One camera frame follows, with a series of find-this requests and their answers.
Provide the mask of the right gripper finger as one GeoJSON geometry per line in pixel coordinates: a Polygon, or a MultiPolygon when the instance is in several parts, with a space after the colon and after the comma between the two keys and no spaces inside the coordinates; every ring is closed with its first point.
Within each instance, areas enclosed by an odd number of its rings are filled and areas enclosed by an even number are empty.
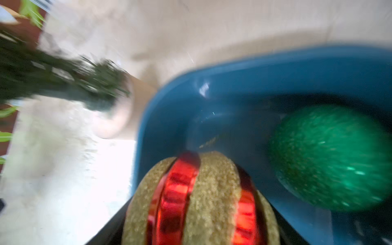
{"type": "Polygon", "coordinates": [[[127,209],[132,199],[86,245],[120,245],[127,209]]]}

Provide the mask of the red gold striped ornament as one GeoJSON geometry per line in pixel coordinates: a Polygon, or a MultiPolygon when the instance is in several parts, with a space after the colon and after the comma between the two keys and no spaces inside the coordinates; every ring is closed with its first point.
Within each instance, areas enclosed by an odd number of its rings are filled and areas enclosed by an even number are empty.
{"type": "Polygon", "coordinates": [[[279,227],[251,177],[219,152],[161,160],[128,207],[124,245],[278,245],[279,227]]]}

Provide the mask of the green glitter ball ornament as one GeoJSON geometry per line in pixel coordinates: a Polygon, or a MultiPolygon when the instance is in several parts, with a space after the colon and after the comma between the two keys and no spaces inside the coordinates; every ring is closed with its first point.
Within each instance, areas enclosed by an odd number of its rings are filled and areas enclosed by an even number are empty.
{"type": "Polygon", "coordinates": [[[351,108],[297,110],[274,130],[268,154],[282,185],[313,206],[362,211],[392,194],[391,133],[351,108]]]}

